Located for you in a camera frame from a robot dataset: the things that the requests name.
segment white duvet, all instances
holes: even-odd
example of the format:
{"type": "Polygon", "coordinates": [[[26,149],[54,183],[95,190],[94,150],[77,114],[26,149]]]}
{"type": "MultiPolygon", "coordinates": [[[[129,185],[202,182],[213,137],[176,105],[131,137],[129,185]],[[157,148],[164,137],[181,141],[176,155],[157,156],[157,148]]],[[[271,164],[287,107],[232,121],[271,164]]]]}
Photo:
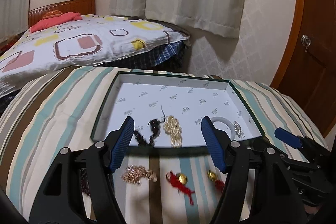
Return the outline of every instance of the white duvet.
{"type": "Polygon", "coordinates": [[[187,40],[179,28],[146,20],[85,15],[30,34],[0,56],[0,97],[29,81],[69,66],[90,66],[187,40]]]}

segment wooden headboard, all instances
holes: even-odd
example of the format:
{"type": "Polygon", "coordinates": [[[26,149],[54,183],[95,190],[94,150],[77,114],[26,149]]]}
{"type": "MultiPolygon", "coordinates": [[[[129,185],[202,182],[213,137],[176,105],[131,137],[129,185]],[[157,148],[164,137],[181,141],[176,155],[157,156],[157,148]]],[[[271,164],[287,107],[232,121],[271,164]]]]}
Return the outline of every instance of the wooden headboard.
{"type": "Polygon", "coordinates": [[[77,12],[81,15],[95,14],[95,0],[69,0],[55,4],[46,5],[29,11],[29,27],[41,20],[46,12],[59,10],[63,13],[77,12]]]}

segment blue gripper pad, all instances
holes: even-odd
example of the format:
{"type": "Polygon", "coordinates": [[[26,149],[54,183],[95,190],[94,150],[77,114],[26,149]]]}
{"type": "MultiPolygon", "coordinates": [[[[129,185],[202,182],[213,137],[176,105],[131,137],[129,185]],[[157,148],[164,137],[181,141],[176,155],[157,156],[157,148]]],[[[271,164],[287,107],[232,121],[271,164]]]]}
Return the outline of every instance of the blue gripper pad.
{"type": "Polygon", "coordinates": [[[133,133],[134,133],[134,120],[130,118],[126,126],[122,129],[120,137],[118,138],[117,143],[115,144],[113,150],[111,151],[110,169],[113,173],[116,169],[118,169],[121,166],[126,150],[132,139],[133,133]]]}
{"type": "Polygon", "coordinates": [[[288,144],[294,149],[302,147],[302,143],[298,137],[288,132],[287,130],[284,130],[281,127],[275,129],[274,135],[277,139],[283,141],[284,143],[288,144]]]}
{"type": "Polygon", "coordinates": [[[220,172],[224,172],[226,168],[226,164],[224,162],[224,150],[215,136],[213,127],[210,126],[205,117],[202,119],[201,130],[215,167],[217,167],[220,172]]]}

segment jewelry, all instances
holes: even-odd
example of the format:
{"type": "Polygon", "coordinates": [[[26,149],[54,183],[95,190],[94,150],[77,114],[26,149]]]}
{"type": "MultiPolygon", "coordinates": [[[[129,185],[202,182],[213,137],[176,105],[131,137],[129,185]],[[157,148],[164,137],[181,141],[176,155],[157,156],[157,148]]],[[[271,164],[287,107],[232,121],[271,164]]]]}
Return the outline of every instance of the jewelry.
{"type": "Polygon", "coordinates": [[[209,180],[215,182],[215,187],[219,191],[223,191],[225,183],[222,180],[218,179],[218,176],[215,172],[212,172],[211,170],[207,173],[209,180]]]}
{"type": "Polygon", "coordinates": [[[80,170],[80,174],[81,174],[81,188],[82,188],[82,192],[84,194],[86,194],[87,196],[90,196],[89,183],[88,183],[88,180],[87,180],[86,169],[81,169],[80,170]]]}
{"type": "Polygon", "coordinates": [[[183,185],[187,184],[188,178],[187,178],[187,176],[185,174],[183,174],[183,173],[177,173],[176,177],[179,180],[179,182],[182,183],[183,185]]]}
{"type": "Polygon", "coordinates": [[[243,138],[244,133],[242,132],[242,128],[240,127],[239,123],[234,121],[233,126],[235,127],[235,132],[236,132],[236,135],[238,136],[238,138],[243,138]]]}
{"type": "Polygon", "coordinates": [[[141,185],[140,179],[146,178],[149,181],[156,182],[157,177],[153,170],[147,170],[144,166],[130,165],[127,166],[125,173],[121,175],[123,181],[130,184],[141,185]]]}
{"type": "Polygon", "coordinates": [[[167,181],[175,188],[179,190],[179,192],[182,192],[186,194],[189,197],[190,205],[193,206],[194,202],[191,197],[191,194],[195,193],[195,191],[190,190],[188,187],[184,186],[179,179],[177,178],[176,175],[173,174],[172,171],[166,174],[166,179],[167,181]]]}
{"type": "Polygon", "coordinates": [[[138,142],[138,146],[149,146],[146,142],[145,138],[139,133],[139,131],[134,130],[134,136],[136,141],[138,142]]]}
{"type": "Polygon", "coordinates": [[[182,146],[182,128],[180,127],[178,119],[174,118],[174,116],[168,116],[163,129],[170,135],[170,143],[172,147],[182,146]]]}
{"type": "Polygon", "coordinates": [[[154,146],[154,140],[160,134],[160,124],[163,123],[163,122],[165,122],[165,120],[166,120],[166,116],[165,116],[165,114],[163,112],[162,106],[161,106],[161,111],[162,111],[162,114],[163,114],[163,117],[164,117],[162,121],[159,121],[158,119],[153,119],[153,120],[150,120],[149,123],[148,123],[148,125],[151,125],[151,131],[153,133],[149,137],[149,145],[150,146],[154,146]]]}
{"type": "Polygon", "coordinates": [[[220,116],[216,116],[216,117],[212,117],[211,122],[222,122],[224,124],[226,124],[229,129],[231,130],[231,137],[230,140],[233,141],[236,137],[236,130],[234,125],[232,124],[232,122],[230,122],[228,119],[224,118],[224,117],[220,117],[220,116]]]}

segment striped bedspread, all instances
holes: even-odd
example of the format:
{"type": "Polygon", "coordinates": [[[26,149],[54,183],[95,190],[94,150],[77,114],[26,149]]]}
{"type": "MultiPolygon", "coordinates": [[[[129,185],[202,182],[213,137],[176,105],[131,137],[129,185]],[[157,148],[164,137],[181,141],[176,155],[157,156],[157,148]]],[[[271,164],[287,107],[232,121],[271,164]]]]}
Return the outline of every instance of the striped bedspread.
{"type": "MultiPolygon", "coordinates": [[[[40,183],[58,151],[64,146],[74,151],[92,144],[90,134],[98,110],[111,82],[121,70],[131,71],[114,67],[69,67],[44,75],[29,82],[0,118],[0,185],[26,219],[40,183]]],[[[269,141],[290,157],[306,161],[297,150],[274,137],[277,127],[295,135],[308,136],[326,147],[317,127],[291,98],[263,84],[237,80],[233,83],[269,141]]],[[[210,156],[125,158],[114,175],[114,183],[115,195],[127,223],[209,223],[219,200],[219,193],[206,177],[209,169],[219,174],[210,156]],[[159,180],[156,183],[144,180],[141,186],[125,184],[120,175],[130,164],[154,170],[159,174],[159,180]],[[187,186],[196,191],[193,207],[187,197],[178,194],[167,183],[165,174],[170,170],[187,175],[187,186]]],[[[242,219],[249,215],[253,171],[250,175],[242,219]]],[[[85,198],[84,203],[88,216],[94,218],[90,199],[85,198]]]]}

